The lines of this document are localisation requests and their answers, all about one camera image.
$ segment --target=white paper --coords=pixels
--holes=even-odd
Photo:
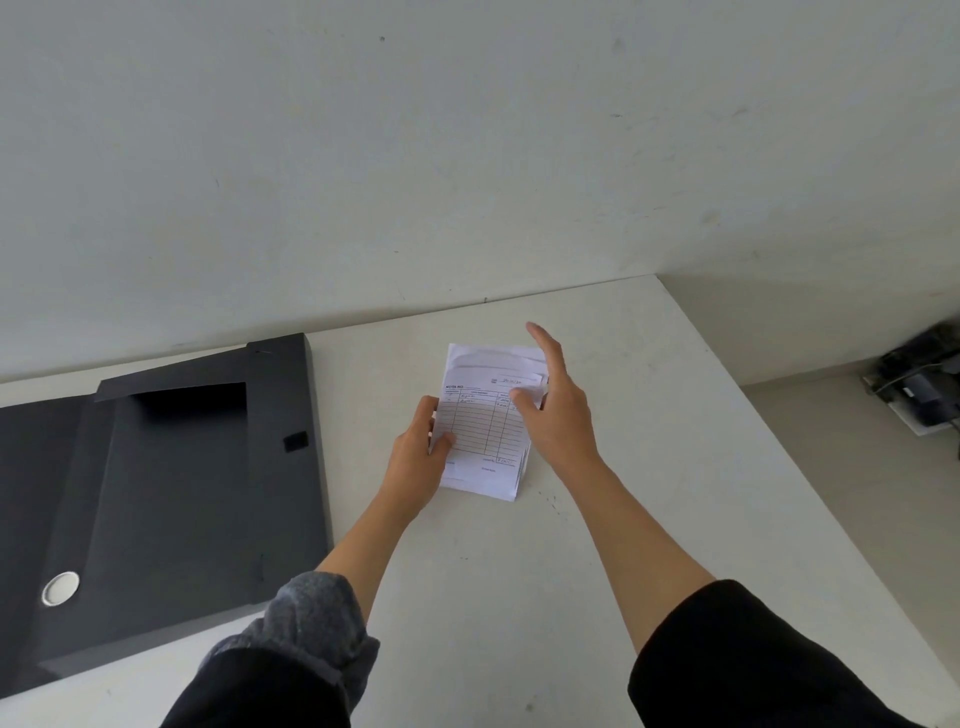
[[[515,387],[527,389],[540,406],[546,381],[546,361],[539,349],[451,344],[434,436],[452,431],[457,444],[446,458],[440,484],[516,499],[530,436],[509,393]]]

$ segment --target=hand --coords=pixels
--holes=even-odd
[[[413,422],[394,440],[394,451],[380,486],[379,495],[408,521],[416,518],[437,492],[446,456],[456,442],[456,436],[447,432],[433,446],[433,452],[428,452],[438,403],[436,397],[420,398]]]
[[[542,410],[522,389],[511,390],[510,399],[523,417],[537,452],[561,480],[567,481],[584,469],[603,465],[593,436],[587,395],[566,372],[560,343],[536,324],[528,323],[527,330],[546,354],[550,392]]]

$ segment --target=metal grommet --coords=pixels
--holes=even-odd
[[[47,607],[58,607],[77,593],[80,588],[80,575],[75,571],[64,571],[54,576],[40,593],[40,601]]]

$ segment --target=table grid lines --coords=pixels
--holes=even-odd
[[[437,429],[457,436],[454,449],[518,466],[526,450],[520,413],[506,393],[460,387],[437,408]]]

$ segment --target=forearm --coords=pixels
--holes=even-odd
[[[600,554],[637,652],[713,576],[660,526],[602,461],[564,474]]]
[[[396,544],[410,520],[380,493],[367,510],[315,569],[338,573],[353,588],[363,621],[370,619],[373,600]]]

